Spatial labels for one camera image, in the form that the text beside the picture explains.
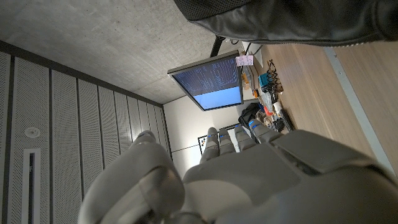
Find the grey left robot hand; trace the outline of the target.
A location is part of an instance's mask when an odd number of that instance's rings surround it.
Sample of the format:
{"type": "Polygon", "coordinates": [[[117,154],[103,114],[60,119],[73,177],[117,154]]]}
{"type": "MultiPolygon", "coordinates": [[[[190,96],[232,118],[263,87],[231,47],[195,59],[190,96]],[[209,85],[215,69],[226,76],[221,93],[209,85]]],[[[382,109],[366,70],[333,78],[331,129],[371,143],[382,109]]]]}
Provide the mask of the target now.
{"type": "Polygon", "coordinates": [[[180,176],[150,131],[92,183],[79,223],[396,223],[397,177],[320,135],[257,120],[208,130],[200,163],[180,176]]]}

